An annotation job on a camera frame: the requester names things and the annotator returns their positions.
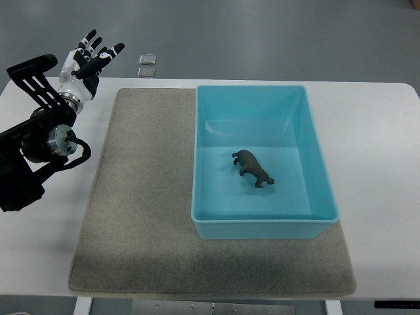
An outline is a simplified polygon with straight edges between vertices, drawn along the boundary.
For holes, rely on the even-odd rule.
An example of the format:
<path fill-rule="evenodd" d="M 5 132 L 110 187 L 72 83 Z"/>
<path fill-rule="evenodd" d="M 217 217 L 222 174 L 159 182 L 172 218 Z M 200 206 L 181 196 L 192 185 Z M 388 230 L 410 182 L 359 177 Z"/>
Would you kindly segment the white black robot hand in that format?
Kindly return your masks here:
<path fill-rule="evenodd" d="M 101 42 L 91 30 L 69 52 L 59 75 L 58 94 L 77 114 L 95 97 L 102 70 L 125 48 L 123 43 L 100 48 Z"/>

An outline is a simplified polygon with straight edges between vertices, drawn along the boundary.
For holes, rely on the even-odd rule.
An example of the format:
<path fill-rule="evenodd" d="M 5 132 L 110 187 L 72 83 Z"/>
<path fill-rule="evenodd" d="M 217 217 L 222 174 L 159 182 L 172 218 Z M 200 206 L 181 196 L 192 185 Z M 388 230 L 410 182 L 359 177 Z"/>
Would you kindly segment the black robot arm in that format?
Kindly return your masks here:
<path fill-rule="evenodd" d="M 43 183 L 91 157 L 90 146 L 72 127 L 81 102 L 56 92 L 44 73 L 58 63 L 52 54 L 7 69 L 12 81 L 38 104 L 30 118 L 1 133 L 1 209 L 19 211 L 40 200 Z"/>

